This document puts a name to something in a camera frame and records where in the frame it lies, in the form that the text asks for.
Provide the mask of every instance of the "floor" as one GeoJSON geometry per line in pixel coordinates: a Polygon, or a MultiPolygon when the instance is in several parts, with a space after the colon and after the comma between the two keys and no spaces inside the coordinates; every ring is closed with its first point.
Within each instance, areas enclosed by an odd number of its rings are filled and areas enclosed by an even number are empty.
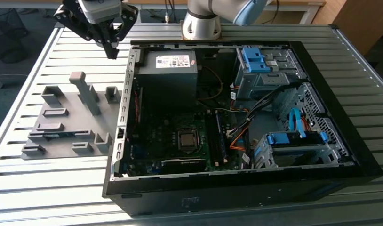
{"type": "MultiPolygon", "coordinates": [[[[185,13],[185,10],[176,10],[177,21],[180,18],[184,18],[185,13]]],[[[145,10],[141,11],[141,21],[145,23],[160,23],[163,21],[163,17],[164,10],[159,12],[148,12],[145,10]]],[[[25,81],[25,76],[22,75],[28,75],[31,72],[33,63],[37,59],[55,26],[55,20],[51,17],[41,17],[39,13],[21,15],[21,20],[29,31],[28,36],[21,39],[21,43],[25,47],[25,50],[28,51],[28,57],[25,60],[14,64],[4,64],[0,61],[0,75],[20,74],[0,76],[0,79],[4,83],[4,88],[0,89],[0,124],[2,123],[12,102],[25,81]]],[[[376,72],[383,77],[383,39],[379,40],[365,58],[373,65],[376,72]]]]}

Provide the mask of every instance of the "black cable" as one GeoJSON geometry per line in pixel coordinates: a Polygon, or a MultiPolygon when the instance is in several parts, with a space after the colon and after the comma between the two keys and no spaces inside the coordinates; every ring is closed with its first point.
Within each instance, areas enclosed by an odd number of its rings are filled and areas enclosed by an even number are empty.
{"type": "Polygon", "coordinates": [[[273,20],[277,16],[277,12],[279,12],[279,0],[276,0],[276,10],[275,10],[275,14],[271,20],[267,20],[265,22],[263,22],[261,24],[267,24],[268,22],[273,23],[273,20]]]}
{"type": "Polygon", "coordinates": [[[175,13],[175,0],[168,0],[168,1],[169,1],[171,9],[172,9],[171,16],[172,16],[172,14],[173,14],[173,21],[175,21],[175,23],[177,23],[176,13],[175,13]]]}
{"type": "MultiPolygon", "coordinates": [[[[208,96],[212,97],[212,93],[211,93],[211,89],[208,90],[208,96]]],[[[211,101],[215,102],[215,104],[217,105],[217,107],[223,107],[221,104],[217,102],[217,100],[215,98],[209,99],[211,101]]]]}
{"type": "Polygon", "coordinates": [[[151,18],[157,19],[161,22],[165,21],[165,19],[163,17],[160,17],[159,15],[156,15],[155,13],[152,13],[149,9],[147,9],[147,12],[151,14],[151,18]]]}
{"type": "Polygon", "coordinates": [[[248,134],[248,129],[245,130],[244,134],[243,134],[243,140],[244,140],[244,153],[245,155],[249,157],[251,161],[247,164],[247,167],[244,167],[244,169],[249,169],[252,166],[252,159],[253,159],[253,155],[252,155],[252,150],[249,148],[249,134],[248,134]]]}
{"type": "Polygon", "coordinates": [[[169,14],[169,12],[168,12],[168,2],[167,2],[167,0],[165,0],[165,11],[167,11],[167,14],[169,14]]]}
{"type": "Polygon", "coordinates": [[[248,111],[245,118],[244,118],[244,121],[241,122],[241,124],[239,126],[235,127],[235,129],[232,129],[232,132],[229,133],[229,135],[233,135],[237,131],[240,131],[245,126],[249,125],[249,122],[255,118],[255,113],[259,112],[264,107],[267,107],[272,103],[272,101],[273,101],[275,97],[279,95],[279,93],[281,93],[287,89],[297,88],[303,82],[307,82],[307,80],[299,80],[296,82],[291,82],[288,85],[279,86],[261,99],[259,99],[256,104],[253,105],[253,107],[248,111]]]}

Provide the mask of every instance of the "wire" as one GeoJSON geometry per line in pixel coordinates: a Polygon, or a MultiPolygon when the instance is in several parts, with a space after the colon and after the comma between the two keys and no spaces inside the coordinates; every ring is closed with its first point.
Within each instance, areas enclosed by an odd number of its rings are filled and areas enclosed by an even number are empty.
{"type": "Polygon", "coordinates": [[[0,76],[9,76],[9,75],[13,75],[13,76],[26,76],[28,77],[28,75],[26,74],[0,74],[0,76]]]}
{"type": "Polygon", "coordinates": [[[176,12],[175,12],[175,0],[168,0],[168,1],[169,1],[171,9],[172,9],[171,15],[173,14],[173,21],[175,21],[175,23],[177,23],[176,12]]]}
{"type": "Polygon", "coordinates": [[[239,150],[239,151],[244,151],[244,152],[245,152],[245,149],[241,148],[241,147],[231,147],[231,149],[236,149],[236,150],[239,150]]]}
{"type": "Polygon", "coordinates": [[[251,108],[251,110],[248,111],[248,113],[245,115],[245,118],[244,118],[244,121],[241,122],[241,124],[239,126],[236,126],[228,132],[228,135],[232,136],[239,130],[241,130],[241,128],[248,127],[249,122],[255,118],[255,113],[257,111],[260,111],[264,107],[267,107],[272,103],[273,98],[277,96],[277,94],[280,92],[283,92],[284,90],[287,90],[287,89],[297,88],[301,85],[303,82],[305,82],[305,80],[299,80],[296,82],[289,83],[288,85],[279,86],[265,96],[263,96],[261,99],[257,100],[257,102],[253,105],[253,107],[251,108]]]}
{"type": "Polygon", "coordinates": [[[223,111],[235,112],[235,113],[241,112],[241,111],[233,111],[233,110],[229,110],[229,109],[225,109],[225,108],[221,108],[221,107],[209,107],[207,104],[204,104],[204,103],[201,102],[201,100],[197,100],[197,101],[199,101],[199,103],[200,103],[204,107],[207,107],[208,109],[216,109],[216,110],[223,110],[223,111]]]}
{"type": "Polygon", "coordinates": [[[163,17],[160,17],[159,15],[156,15],[156,14],[151,11],[151,9],[147,9],[147,12],[149,12],[151,18],[155,18],[155,19],[160,20],[161,22],[165,21],[165,19],[164,19],[163,17]]]}
{"type": "Polygon", "coordinates": [[[276,10],[275,10],[275,14],[273,14],[273,17],[272,17],[272,19],[269,19],[269,20],[267,20],[265,22],[263,22],[261,24],[267,24],[267,23],[273,23],[273,20],[275,20],[275,18],[276,18],[276,16],[277,16],[277,12],[279,12],[279,0],[276,0],[276,10]]]}
{"type": "Polygon", "coordinates": [[[168,13],[168,2],[167,2],[167,0],[165,0],[165,11],[168,13]]]}
{"type": "Polygon", "coordinates": [[[233,110],[233,111],[240,111],[240,108],[239,108],[239,109],[233,108],[233,103],[235,103],[235,100],[231,101],[231,110],[233,110]]]}
{"type": "Polygon", "coordinates": [[[211,73],[215,75],[215,77],[217,78],[217,81],[220,83],[220,89],[217,91],[217,94],[215,94],[212,97],[204,97],[204,98],[199,98],[197,99],[197,100],[211,100],[211,99],[216,98],[220,95],[220,93],[223,92],[223,80],[219,77],[217,73],[209,67],[203,66],[203,68],[205,68],[205,69],[208,69],[211,71],[211,73]]]}
{"type": "Polygon", "coordinates": [[[307,122],[307,119],[305,119],[303,116],[300,117],[300,119],[301,119],[301,121],[303,121],[305,130],[307,130],[307,131],[311,131],[311,127],[309,127],[309,124],[308,124],[308,122],[307,122]]]}
{"type": "Polygon", "coordinates": [[[239,137],[244,134],[244,132],[245,132],[248,126],[249,126],[249,124],[248,124],[247,127],[243,129],[243,131],[240,132],[240,134],[236,136],[235,140],[232,141],[231,146],[229,146],[231,149],[239,148],[239,147],[235,147],[233,145],[235,145],[235,143],[236,143],[239,137]]]}

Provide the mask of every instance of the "metal table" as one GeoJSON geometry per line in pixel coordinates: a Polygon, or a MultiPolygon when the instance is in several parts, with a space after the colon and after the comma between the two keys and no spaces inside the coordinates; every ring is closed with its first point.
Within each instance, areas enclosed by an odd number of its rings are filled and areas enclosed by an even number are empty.
{"type": "MultiPolygon", "coordinates": [[[[383,167],[383,81],[339,30],[328,26],[223,25],[227,40],[297,40],[316,62],[361,137],[383,167]]],[[[177,40],[177,25],[137,24],[119,45],[117,60],[64,28],[55,28],[0,128],[0,225],[383,225],[383,177],[316,202],[131,218],[101,198],[107,157],[20,159],[44,102],[45,85],[68,84],[84,71],[96,91],[123,88],[129,40],[177,40]]]]}

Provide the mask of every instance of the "blue drive bracket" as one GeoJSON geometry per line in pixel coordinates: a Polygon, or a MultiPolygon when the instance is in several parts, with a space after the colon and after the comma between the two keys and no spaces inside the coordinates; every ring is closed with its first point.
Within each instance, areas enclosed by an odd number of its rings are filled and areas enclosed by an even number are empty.
{"type": "Polygon", "coordinates": [[[257,149],[255,150],[255,157],[259,155],[260,151],[261,151],[261,148],[257,147],[257,149]]]}
{"type": "Polygon", "coordinates": [[[269,67],[265,65],[264,55],[257,47],[243,47],[244,61],[251,73],[268,73],[271,72],[269,67]]]}
{"type": "Polygon", "coordinates": [[[289,139],[285,133],[271,133],[267,135],[267,141],[269,145],[281,145],[289,143],[289,139]]]}

